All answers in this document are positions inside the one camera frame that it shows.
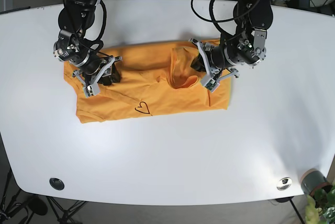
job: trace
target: gray floor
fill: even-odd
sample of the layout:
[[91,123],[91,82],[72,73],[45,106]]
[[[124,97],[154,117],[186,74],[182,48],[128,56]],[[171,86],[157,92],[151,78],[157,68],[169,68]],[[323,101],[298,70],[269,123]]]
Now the gray floor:
[[[0,192],[3,191],[9,163],[6,152],[0,139]],[[8,200],[18,190],[15,180],[12,180]],[[22,193],[19,200],[24,200],[29,194]],[[293,199],[300,213],[304,216],[306,198],[297,196]],[[59,199],[63,208],[70,207],[74,201]],[[21,211],[13,219],[6,223],[18,223],[25,216]],[[251,203],[224,204],[210,206],[132,206],[102,203],[88,203],[75,217],[75,220],[83,223],[126,223],[126,224],[294,224],[299,223],[290,203],[278,204],[275,201],[257,201]],[[49,208],[46,216],[34,216],[31,224],[56,224],[55,215]]]
[[[40,7],[60,4],[61,0],[13,0],[13,8],[18,7]],[[5,149],[0,141],[0,192],[2,192],[6,180],[9,163]],[[18,186],[12,180],[8,195],[12,196]],[[29,194],[23,193],[20,200],[24,200]],[[60,199],[64,208],[69,207],[73,201]],[[304,214],[306,199],[304,196],[294,198],[297,208]],[[25,216],[20,212],[7,223],[18,223]],[[84,223],[175,223],[175,224],[291,224],[298,223],[296,215],[289,203],[277,204],[272,201],[258,201],[252,203],[225,204],[212,206],[187,206],[187,207],[157,207],[157,206],[130,206],[88,203],[76,216],[76,220]],[[51,209],[46,216],[34,216],[31,223],[57,223]]]

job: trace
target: orange shirt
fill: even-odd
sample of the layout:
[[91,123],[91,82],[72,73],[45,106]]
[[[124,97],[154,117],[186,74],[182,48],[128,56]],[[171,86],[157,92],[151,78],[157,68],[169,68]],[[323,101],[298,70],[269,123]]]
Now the orange shirt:
[[122,56],[116,63],[121,82],[99,85],[97,96],[86,98],[82,83],[72,77],[76,68],[64,64],[64,79],[77,94],[76,115],[81,123],[228,108],[230,78],[221,81],[213,93],[205,89],[200,83],[205,73],[191,68],[198,49],[190,42],[142,44],[103,52]]

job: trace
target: white table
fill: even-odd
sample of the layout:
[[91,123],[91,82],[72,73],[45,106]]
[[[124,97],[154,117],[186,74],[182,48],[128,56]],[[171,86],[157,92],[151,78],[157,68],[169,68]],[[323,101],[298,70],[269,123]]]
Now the white table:
[[[195,8],[206,15],[208,3]],[[106,6],[106,47],[219,37],[189,0]],[[233,6],[218,2],[217,19],[231,17]],[[118,204],[222,204],[299,195],[305,171],[328,173],[335,153],[333,17],[273,7],[267,58],[254,70],[240,68],[228,111],[81,124],[76,94],[52,54],[61,9],[0,16],[0,131],[23,190]],[[88,38],[101,22],[98,7]],[[234,22],[223,26],[234,32]],[[51,177],[65,189],[53,189]],[[278,191],[284,177],[293,184]]]

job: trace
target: round hole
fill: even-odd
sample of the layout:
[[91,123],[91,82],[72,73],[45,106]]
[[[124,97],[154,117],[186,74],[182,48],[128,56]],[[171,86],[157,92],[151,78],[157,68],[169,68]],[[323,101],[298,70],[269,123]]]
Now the round hole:
[[277,189],[280,191],[288,189],[292,185],[291,178],[283,178],[277,183]]
[[51,178],[49,182],[50,185],[56,190],[60,191],[64,189],[64,183],[58,178]]

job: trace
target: metal bracket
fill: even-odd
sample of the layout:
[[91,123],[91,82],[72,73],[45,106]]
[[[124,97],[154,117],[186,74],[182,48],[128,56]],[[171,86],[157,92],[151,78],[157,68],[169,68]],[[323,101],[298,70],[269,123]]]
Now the metal bracket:
[[83,91],[85,93],[86,98],[91,97],[91,96],[96,96],[100,93],[100,88],[98,85],[99,79],[105,74],[105,72],[111,68],[112,64],[115,61],[120,61],[122,58],[114,58],[110,57],[108,62],[100,69],[100,71],[96,74],[96,76],[90,81],[90,85],[86,85],[85,81],[83,78],[80,76],[82,74],[82,71],[80,70],[75,70],[72,73],[73,77],[77,77],[77,79],[84,85]]
[[255,36],[253,41],[254,54],[259,57],[261,60],[265,59],[266,49],[265,49],[265,40],[266,40],[267,31],[264,29],[255,28]]
[[210,43],[203,44],[202,42],[197,41],[195,39],[191,39],[190,42],[192,42],[194,45],[197,46],[199,50],[199,54],[204,60],[206,75],[201,79],[200,83],[203,87],[208,89],[211,93],[213,93],[217,89],[217,87],[219,87],[220,81],[227,79],[231,76],[235,76],[235,77],[240,76],[237,69],[230,68],[230,69],[227,69],[230,72],[229,74],[215,79],[216,74],[219,73],[220,70],[217,68],[213,69],[210,66],[207,54],[205,52],[205,51],[210,51],[214,46]]

